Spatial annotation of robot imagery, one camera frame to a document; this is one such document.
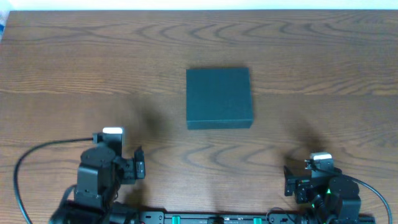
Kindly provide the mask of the dark green box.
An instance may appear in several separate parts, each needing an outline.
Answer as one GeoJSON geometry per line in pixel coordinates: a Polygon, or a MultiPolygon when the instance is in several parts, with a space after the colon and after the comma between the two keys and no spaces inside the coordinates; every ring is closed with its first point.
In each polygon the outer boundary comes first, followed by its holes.
{"type": "Polygon", "coordinates": [[[188,129],[250,128],[254,122],[248,68],[186,70],[188,129]]]}

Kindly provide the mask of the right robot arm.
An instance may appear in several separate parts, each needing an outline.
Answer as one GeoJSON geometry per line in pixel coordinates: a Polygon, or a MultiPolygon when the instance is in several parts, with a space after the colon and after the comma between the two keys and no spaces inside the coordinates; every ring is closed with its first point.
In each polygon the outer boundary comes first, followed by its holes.
{"type": "Polygon", "coordinates": [[[333,159],[308,159],[310,175],[294,175],[284,166],[286,196],[294,196],[297,204],[312,207],[302,220],[307,223],[357,223],[361,199],[358,184],[334,166],[333,159]]]}

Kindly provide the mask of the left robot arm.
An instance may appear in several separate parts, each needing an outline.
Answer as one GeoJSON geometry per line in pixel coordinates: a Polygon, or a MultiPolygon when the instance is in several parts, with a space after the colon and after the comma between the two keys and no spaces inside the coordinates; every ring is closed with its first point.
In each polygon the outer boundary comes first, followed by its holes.
{"type": "Polygon", "coordinates": [[[76,185],[65,191],[53,224],[139,223],[139,211],[116,201],[122,185],[146,176],[144,151],[122,156],[124,134],[95,133],[92,148],[81,154],[76,185]]]}

